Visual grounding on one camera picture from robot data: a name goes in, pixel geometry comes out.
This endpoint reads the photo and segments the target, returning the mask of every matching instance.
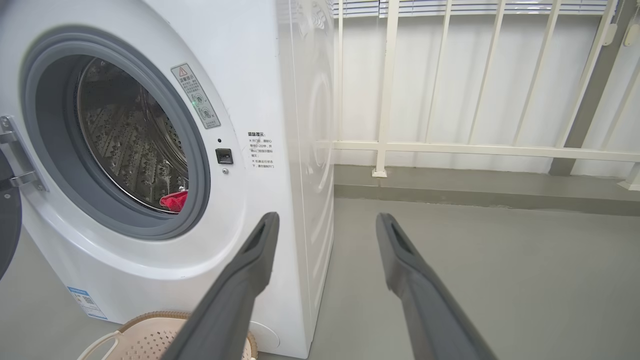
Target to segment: window blind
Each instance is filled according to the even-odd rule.
[[[429,16],[444,15],[446,0],[400,0],[399,16]],[[491,0],[453,0],[451,15],[494,14],[497,11],[497,1]],[[505,14],[549,13],[551,0],[509,0],[506,3]],[[564,15],[602,15],[607,0],[563,0],[560,14]],[[343,0],[344,17],[387,17],[388,0]],[[339,2],[333,0],[333,16],[339,16]]]

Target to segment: warning sticker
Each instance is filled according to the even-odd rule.
[[[275,168],[273,161],[273,141],[262,131],[250,131],[248,163],[251,168],[271,169]]]
[[[205,129],[210,129],[212,127],[220,126],[220,120],[218,120],[218,116],[216,112],[213,111],[213,106],[209,102],[209,98],[207,94],[204,93],[200,83],[198,82],[198,78],[196,78],[193,71],[189,67],[189,64],[184,63],[182,65],[178,65],[171,69],[171,72],[175,76],[176,80],[182,86],[182,89],[187,94],[189,99],[191,99],[191,105],[198,112],[198,116],[202,121]]]

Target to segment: front-loading washing machine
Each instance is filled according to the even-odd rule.
[[[308,356],[333,243],[330,14],[322,0],[0,1],[0,181],[20,189],[0,201],[22,204],[88,316],[192,310],[276,211],[250,330],[261,351]],[[174,193],[183,206],[163,206]]]

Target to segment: door hinge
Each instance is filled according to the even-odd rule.
[[[18,132],[16,132],[12,120],[13,119],[10,116],[4,115],[0,117],[0,144],[5,143],[10,146],[13,155],[15,156],[18,164],[24,170],[24,173],[22,175],[13,176],[7,179],[8,182],[6,182],[5,184],[10,185],[14,188],[19,188],[27,184],[33,184],[33,186],[35,186],[35,188],[39,191],[46,191],[47,189],[42,183],[41,177],[38,175],[38,172],[35,170],[33,162],[31,162],[31,158],[24,150],[21,137]]]

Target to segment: laundry basket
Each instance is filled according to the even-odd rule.
[[[91,353],[111,339],[115,339],[115,342],[102,360],[160,360],[189,315],[176,311],[154,311],[140,315],[96,340],[78,360],[88,359]],[[257,357],[255,338],[249,332],[244,341],[241,359],[251,360]]]

